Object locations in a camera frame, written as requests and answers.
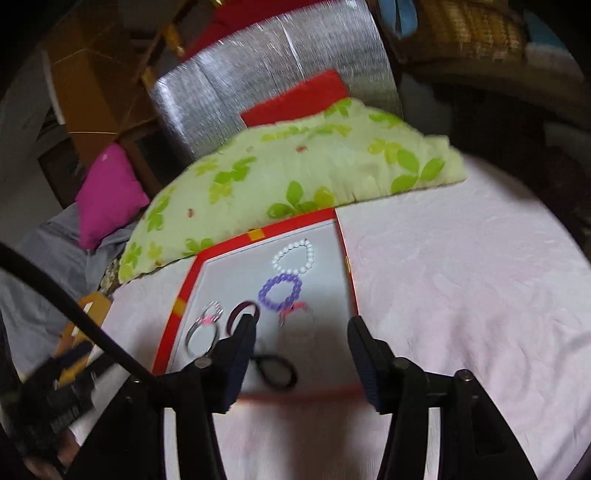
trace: red fabric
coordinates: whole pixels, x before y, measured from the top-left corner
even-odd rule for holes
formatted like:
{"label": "red fabric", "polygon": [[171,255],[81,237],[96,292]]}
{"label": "red fabric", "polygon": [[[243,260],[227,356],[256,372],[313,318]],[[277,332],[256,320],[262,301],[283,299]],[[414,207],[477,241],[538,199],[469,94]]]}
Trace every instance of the red fabric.
{"label": "red fabric", "polygon": [[255,105],[240,116],[247,127],[297,120],[326,110],[349,92],[336,70],[327,70],[286,92]]}
{"label": "red fabric", "polygon": [[237,0],[216,10],[212,23],[186,50],[182,61],[243,28],[323,0]]}

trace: red border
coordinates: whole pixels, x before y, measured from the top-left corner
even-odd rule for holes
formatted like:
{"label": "red border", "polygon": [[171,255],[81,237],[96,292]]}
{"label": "red border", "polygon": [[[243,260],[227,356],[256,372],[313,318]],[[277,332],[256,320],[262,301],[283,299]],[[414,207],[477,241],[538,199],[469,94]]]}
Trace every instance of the red border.
{"label": "red border", "polygon": [[[262,236],[259,239],[253,240],[249,236],[249,233],[245,233],[243,235],[236,236],[225,242],[219,243],[214,245],[208,249],[205,249],[197,254],[195,257],[195,261],[193,265],[191,265],[191,269],[189,269],[189,273],[185,278],[183,286],[181,287],[180,291],[178,292],[177,298],[175,299],[174,305],[177,302],[181,301],[185,304],[189,302],[189,297],[191,296],[191,292],[193,291],[193,287],[195,282],[197,281],[197,277],[199,276],[199,272],[201,271],[201,267],[203,264],[214,257],[218,257],[220,255],[226,254],[228,252],[232,252],[242,247],[246,247],[247,245],[251,245],[253,243],[260,242],[262,240],[266,240],[268,238],[272,238],[274,236],[282,235],[284,233],[291,232],[293,230],[297,230],[298,228],[302,228],[305,226],[314,225],[315,223],[324,222],[326,220],[335,220],[337,230],[339,231],[340,237],[340,244],[343,248],[343,253],[345,254],[345,261],[347,262],[347,272],[349,276],[349,284],[351,289],[351,296],[352,296],[352,307],[353,312],[358,314],[357,308],[357,300],[355,297],[355,289],[353,287],[353,277],[350,271],[350,264],[349,264],[349,257],[347,256],[347,250],[345,247],[345,241],[343,239],[343,234],[340,230],[339,219],[337,217],[336,211],[334,208],[328,208],[323,210],[318,210],[316,212],[306,213],[305,215],[296,216],[293,218],[289,218],[287,220],[282,220],[281,222],[274,223],[272,225],[266,226],[262,229]],[[168,317],[168,322],[166,327],[164,328],[164,332],[162,334],[162,338],[160,339],[160,344],[158,346],[158,351],[156,353],[156,357],[154,359],[154,366],[152,367],[152,373],[154,375],[163,375],[166,373],[168,368],[168,362],[170,360],[170,355],[172,354],[174,341],[177,336],[178,328],[181,324],[183,319],[183,312],[179,314],[175,312],[175,308],[173,305],[173,309]],[[339,390],[339,393],[336,396],[350,396],[350,395],[357,395],[361,391],[358,386],[355,388],[347,386],[346,388]],[[334,397],[335,393],[320,393],[315,395],[317,398],[330,398]],[[258,394],[247,394],[241,396],[241,398],[249,399],[249,400],[261,400],[264,395]],[[298,396],[298,400],[303,400],[309,398],[308,395],[303,395],[302,397]]]}

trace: purple bead bracelet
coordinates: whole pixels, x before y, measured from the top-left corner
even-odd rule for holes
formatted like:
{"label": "purple bead bracelet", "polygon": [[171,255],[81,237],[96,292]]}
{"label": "purple bead bracelet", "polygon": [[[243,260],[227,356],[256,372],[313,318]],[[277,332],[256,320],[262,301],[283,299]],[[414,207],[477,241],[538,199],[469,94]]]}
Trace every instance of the purple bead bracelet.
{"label": "purple bead bracelet", "polygon": [[[267,298],[267,294],[271,291],[273,286],[275,286],[283,281],[289,281],[294,284],[294,288],[291,291],[290,296],[287,297],[281,303],[275,303],[275,302],[269,300]],[[273,278],[270,278],[269,280],[267,280],[267,283],[265,283],[263,288],[260,289],[259,294],[258,294],[259,301],[268,309],[275,310],[276,312],[280,312],[283,309],[291,307],[293,305],[293,303],[297,299],[300,298],[301,285],[302,285],[301,280],[297,275],[287,274],[287,273],[279,274],[276,277],[273,277]]]}

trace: silver bangle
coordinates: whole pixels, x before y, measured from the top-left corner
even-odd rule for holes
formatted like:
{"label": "silver bangle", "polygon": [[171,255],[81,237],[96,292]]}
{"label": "silver bangle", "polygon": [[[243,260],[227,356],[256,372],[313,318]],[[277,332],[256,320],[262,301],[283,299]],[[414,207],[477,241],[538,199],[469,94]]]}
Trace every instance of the silver bangle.
{"label": "silver bangle", "polygon": [[[206,315],[210,309],[215,309],[215,311],[213,312],[212,315]],[[205,307],[203,309],[203,311],[201,312],[201,315],[197,318],[197,320],[195,320],[193,322],[193,324],[191,325],[191,327],[187,331],[187,335],[185,336],[185,348],[186,348],[187,353],[189,355],[194,355],[194,353],[189,348],[189,342],[191,341],[193,334],[197,331],[197,329],[199,327],[201,327],[203,325],[211,325],[211,324],[213,324],[213,326],[215,328],[215,332],[213,334],[213,340],[211,342],[211,345],[207,349],[207,352],[205,352],[202,356],[209,356],[212,353],[214,347],[216,346],[218,340],[220,339],[220,329],[219,329],[219,325],[217,324],[217,321],[220,318],[222,318],[222,313],[223,313],[223,308],[222,308],[222,305],[218,301],[211,302],[209,305],[207,305],[207,307]]]}

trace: white bead bracelet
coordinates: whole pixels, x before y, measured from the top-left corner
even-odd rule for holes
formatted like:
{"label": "white bead bracelet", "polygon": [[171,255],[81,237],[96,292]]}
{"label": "white bead bracelet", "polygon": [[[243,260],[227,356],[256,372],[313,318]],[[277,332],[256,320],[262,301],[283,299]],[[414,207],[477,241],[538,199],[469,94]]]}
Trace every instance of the white bead bracelet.
{"label": "white bead bracelet", "polygon": [[[281,259],[281,257],[283,257],[290,250],[294,250],[299,247],[306,248],[306,254],[307,254],[306,264],[303,267],[295,268],[293,270],[290,268],[288,268],[288,269],[281,268],[281,266],[279,265],[279,260]],[[275,255],[273,257],[272,263],[273,263],[273,268],[275,268],[275,270],[277,270],[279,273],[286,273],[288,275],[290,275],[290,274],[303,275],[309,269],[311,269],[312,265],[314,264],[314,247],[312,246],[310,241],[305,238],[303,240],[300,240],[299,242],[293,242],[292,244],[289,244],[286,247],[284,247],[283,249],[279,250],[277,252],[277,255]]]}

